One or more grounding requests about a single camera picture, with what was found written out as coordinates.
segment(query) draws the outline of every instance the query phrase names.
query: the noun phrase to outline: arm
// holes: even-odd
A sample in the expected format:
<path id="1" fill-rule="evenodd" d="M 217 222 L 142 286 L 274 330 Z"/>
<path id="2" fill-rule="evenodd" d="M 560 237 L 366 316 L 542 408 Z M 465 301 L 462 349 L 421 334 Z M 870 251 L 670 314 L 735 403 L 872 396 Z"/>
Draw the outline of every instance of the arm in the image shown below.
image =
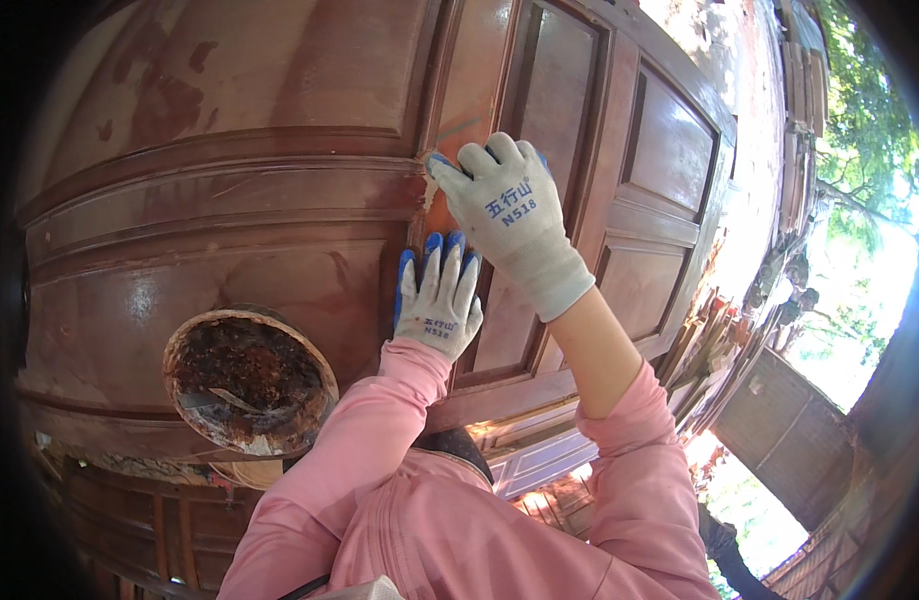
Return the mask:
<path id="1" fill-rule="evenodd" d="M 278 598 L 329 573 L 359 501 L 403 462 L 449 371 L 427 345 L 387 342 L 379 374 L 345 393 L 309 454 L 262 496 L 219 598 Z"/>
<path id="2" fill-rule="evenodd" d="M 597 287 L 549 322 L 573 369 L 579 403 L 589 418 L 603 419 L 629 388 L 643 357 L 616 320 Z"/>
<path id="3" fill-rule="evenodd" d="M 503 133 L 491 135 L 486 148 L 467 144 L 458 159 L 462 171 L 439 154 L 428 160 L 453 216 L 530 298 L 573 370 L 577 425 L 599 447 L 590 543 L 676 597 L 717 598 L 666 395 L 566 237 L 545 159 Z M 503 205 L 517 192 L 514 205 L 528 200 L 531 210 L 510 218 Z"/>
<path id="4" fill-rule="evenodd" d="M 482 323 L 473 294 L 479 258 L 463 266 L 464 249 L 462 235 L 451 234 L 441 268 L 443 238 L 431 235 L 418 290 L 412 252 L 404 252 L 396 333 L 382 347 L 379 374 L 345 393 L 313 449 L 263 495 L 220 598 L 278 598 L 332 570 L 360 502 L 399 468 Z"/>

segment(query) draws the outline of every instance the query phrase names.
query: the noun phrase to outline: pink sleeve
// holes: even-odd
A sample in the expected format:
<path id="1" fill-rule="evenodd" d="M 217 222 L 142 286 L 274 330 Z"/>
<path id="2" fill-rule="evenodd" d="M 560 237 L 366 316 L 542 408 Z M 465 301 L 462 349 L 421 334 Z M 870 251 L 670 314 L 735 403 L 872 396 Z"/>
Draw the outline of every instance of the pink sleeve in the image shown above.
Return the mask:
<path id="1" fill-rule="evenodd" d="M 718 598 L 697 529 L 696 498 L 666 394 L 645 360 L 604 419 L 576 412 L 599 447 L 590 544 L 643 571 L 677 598 Z"/>
<path id="2" fill-rule="evenodd" d="M 346 392 L 313 449 L 257 504 L 219 598 L 278 598 L 330 572 L 359 500 L 403 462 L 449 371 L 423 343 L 386 342 L 379 374 Z"/>

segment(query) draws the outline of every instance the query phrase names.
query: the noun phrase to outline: wooden door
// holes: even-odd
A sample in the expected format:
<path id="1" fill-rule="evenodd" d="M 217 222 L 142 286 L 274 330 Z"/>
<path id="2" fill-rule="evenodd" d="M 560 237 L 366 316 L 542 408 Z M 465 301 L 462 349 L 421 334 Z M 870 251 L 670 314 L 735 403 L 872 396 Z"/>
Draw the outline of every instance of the wooden door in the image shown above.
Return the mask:
<path id="1" fill-rule="evenodd" d="M 735 123 L 634 6 L 524 0 L 510 18 L 499 128 L 546 154 L 567 234 L 649 359 L 672 343 L 712 244 Z M 429 430 L 575 393 L 562 352 L 509 281 L 484 270 L 482 333 Z"/>
<path id="2" fill-rule="evenodd" d="M 733 126 L 628 3 L 128 4 L 69 53 L 24 161 L 30 424 L 124 455 L 246 458 L 170 404 L 172 331 L 257 303 L 306 333 L 340 390 L 374 374 L 400 251 L 454 225 L 422 157 L 499 128 L 547 155 L 573 243 L 660 354 L 710 244 Z M 491 269 L 481 286 L 482 333 L 430 429 L 575 392 L 522 296 Z"/>
<path id="3" fill-rule="evenodd" d="M 169 484 L 67 458 L 63 503 L 79 549 L 169 598 L 213 598 L 262 492 Z"/>

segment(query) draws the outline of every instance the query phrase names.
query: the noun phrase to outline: work glove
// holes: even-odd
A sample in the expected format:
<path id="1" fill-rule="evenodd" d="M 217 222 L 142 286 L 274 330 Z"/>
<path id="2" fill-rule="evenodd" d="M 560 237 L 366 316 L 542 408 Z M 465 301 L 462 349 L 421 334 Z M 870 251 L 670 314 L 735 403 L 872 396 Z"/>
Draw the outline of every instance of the work glove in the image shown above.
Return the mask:
<path id="1" fill-rule="evenodd" d="M 482 325 L 482 306 L 475 295 L 482 257 L 471 252 L 463 259 L 465 250 L 466 238 L 461 231 L 449 235 L 445 250 L 442 234 L 430 234 L 418 288 L 412 250 L 404 250 L 400 256 L 394 337 L 433 347 L 451 363 L 463 354 Z"/>
<path id="2" fill-rule="evenodd" d="M 532 302 L 541 321 L 566 312 L 596 283 L 563 227 L 546 159 L 525 140 L 493 133 L 466 144 L 460 169 L 434 152 L 429 174 L 469 241 Z"/>

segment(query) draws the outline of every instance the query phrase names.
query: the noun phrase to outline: right hand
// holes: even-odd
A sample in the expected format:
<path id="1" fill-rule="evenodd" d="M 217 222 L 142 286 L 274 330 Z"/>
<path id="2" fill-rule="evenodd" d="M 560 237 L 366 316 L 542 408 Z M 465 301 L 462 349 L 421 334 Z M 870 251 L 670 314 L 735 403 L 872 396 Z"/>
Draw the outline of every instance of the right hand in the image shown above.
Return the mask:
<path id="1" fill-rule="evenodd" d="M 501 131 L 485 148 L 466 144 L 456 157 L 462 170 L 438 152 L 426 167 L 466 237 L 524 292 L 541 321 L 566 312 L 596 279 L 566 237 L 546 159 Z"/>

